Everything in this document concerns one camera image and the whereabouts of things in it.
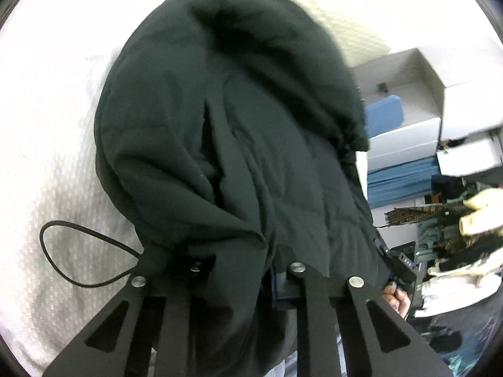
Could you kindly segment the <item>person's right hand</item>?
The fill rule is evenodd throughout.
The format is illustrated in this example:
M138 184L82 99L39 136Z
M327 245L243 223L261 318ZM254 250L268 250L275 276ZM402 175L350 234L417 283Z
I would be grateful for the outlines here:
M395 283L390 283L384 286L382 297L400 317L407 318L411 300L405 290L399 288Z

